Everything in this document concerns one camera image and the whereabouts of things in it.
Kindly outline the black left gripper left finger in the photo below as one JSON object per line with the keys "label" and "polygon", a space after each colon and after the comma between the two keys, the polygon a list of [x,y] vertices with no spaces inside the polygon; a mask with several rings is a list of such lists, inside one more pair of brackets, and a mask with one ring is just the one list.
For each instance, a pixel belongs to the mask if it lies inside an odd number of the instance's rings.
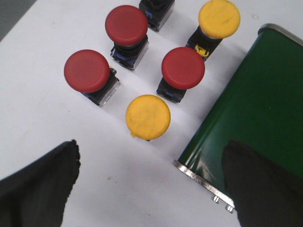
{"label": "black left gripper left finger", "polygon": [[80,172],[75,140],[66,141],[0,182],[2,227],[59,227]]}

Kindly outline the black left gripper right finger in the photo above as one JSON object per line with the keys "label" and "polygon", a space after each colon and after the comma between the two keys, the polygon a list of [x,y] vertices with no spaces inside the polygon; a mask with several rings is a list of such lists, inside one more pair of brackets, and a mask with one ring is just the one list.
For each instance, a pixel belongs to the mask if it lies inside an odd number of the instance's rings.
{"label": "black left gripper right finger", "polygon": [[302,177],[236,140],[224,147],[222,168],[242,227],[303,225]]}

